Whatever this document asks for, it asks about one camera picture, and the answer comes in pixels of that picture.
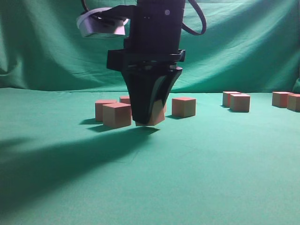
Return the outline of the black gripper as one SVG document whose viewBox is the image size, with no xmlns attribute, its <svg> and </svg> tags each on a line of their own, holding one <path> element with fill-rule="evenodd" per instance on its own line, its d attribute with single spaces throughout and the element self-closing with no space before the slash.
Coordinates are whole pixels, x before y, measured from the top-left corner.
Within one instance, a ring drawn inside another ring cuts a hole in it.
<svg viewBox="0 0 300 225">
<path fill-rule="evenodd" d="M 117 6 L 109 10 L 130 19 L 129 37 L 124 48 L 109 50 L 107 68 L 123 71 L 128 65 L 147 61 L 174 63 L 184 61 L 179 49 L 185 1 L 139 0 L 135 6 Z M 154 103 L 164 106 L 183 68 L 152 68 L 150 72 L 121 72 L 130 97 L 133 120 L 147 124 Z"/>
</svg>

